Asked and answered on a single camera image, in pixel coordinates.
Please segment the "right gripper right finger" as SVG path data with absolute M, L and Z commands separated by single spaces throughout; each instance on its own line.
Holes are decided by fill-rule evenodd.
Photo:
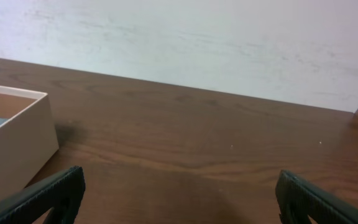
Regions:
M 275 195 L 282 224 L 358 224 L 358 209 L 288 170 L 280 171 Z

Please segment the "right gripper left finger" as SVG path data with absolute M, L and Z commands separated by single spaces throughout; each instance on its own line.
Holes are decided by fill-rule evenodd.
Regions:
M 0 223 L 74 223 L 84 192 L 82 167 L 61 170 L 0 201 Z

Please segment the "white cardboard box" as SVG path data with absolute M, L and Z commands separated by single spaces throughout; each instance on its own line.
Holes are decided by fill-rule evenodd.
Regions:
M 0 86 L 0 200 L 22 190 L 58 150 L 47 93 Z

